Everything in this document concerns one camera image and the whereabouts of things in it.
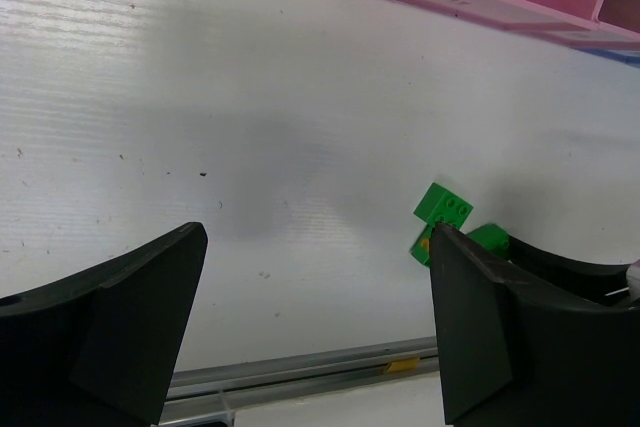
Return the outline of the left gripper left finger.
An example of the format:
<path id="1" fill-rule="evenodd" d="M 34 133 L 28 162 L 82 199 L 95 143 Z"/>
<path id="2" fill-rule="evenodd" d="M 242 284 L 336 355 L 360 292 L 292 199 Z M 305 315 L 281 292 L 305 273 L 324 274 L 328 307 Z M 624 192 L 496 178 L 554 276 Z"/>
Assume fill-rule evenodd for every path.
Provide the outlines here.
<path id="1" fill-rule="evenodd" d="M 4 426 L 159 422 L 207 250 L 186 223 L 1 300 Z"/>

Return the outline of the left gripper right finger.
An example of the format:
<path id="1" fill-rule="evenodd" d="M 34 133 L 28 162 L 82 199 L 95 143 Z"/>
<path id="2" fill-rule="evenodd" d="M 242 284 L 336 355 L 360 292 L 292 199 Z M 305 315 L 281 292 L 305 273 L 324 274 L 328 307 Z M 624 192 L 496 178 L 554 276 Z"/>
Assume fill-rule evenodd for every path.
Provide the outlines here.
<path id="1" fill-rule="evenodd" d="M 639 300 L 601 305 L 439 224 L 431 288 L 451 426 L 635 426 Z"/>

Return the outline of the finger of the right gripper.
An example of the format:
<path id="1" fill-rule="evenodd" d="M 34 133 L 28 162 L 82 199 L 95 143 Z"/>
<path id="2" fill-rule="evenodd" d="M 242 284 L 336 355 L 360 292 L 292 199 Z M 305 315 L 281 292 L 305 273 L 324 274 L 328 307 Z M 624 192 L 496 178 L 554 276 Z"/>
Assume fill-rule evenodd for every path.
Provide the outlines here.
<path id="1" fill-rule="evenodd" d="M 509 237 L 509 260 L 556 287 L 601 305 L 632 302 L 627 282 L 629 264 L 582 262 L 543 251 L 516 237 Z"/>

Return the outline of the green lego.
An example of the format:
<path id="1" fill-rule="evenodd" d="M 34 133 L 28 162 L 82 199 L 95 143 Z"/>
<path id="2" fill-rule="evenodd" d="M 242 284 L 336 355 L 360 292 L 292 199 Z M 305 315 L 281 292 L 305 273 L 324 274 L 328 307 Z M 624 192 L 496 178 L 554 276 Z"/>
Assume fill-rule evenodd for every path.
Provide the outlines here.
<path id="1" fill-rule="evenodd" d="M 430 266 L 430 240 L 433 228 L 427 225 L 410 249 L 411 256 L 421 265 Z"/>
<path id="2" fill-rule="evenodd" d="M 472 210 L 473 206 L 470 203 L 434 182 L 429 186 L 413 214 L 431 227 L 444 222 L 460 228 Z"/>
<path id="3" fill-rule="evenodd" d="M 509 234 L 495 223 L 484 224 L 467 234 L 467 237 L 494 255 L 509 257 Z"/>

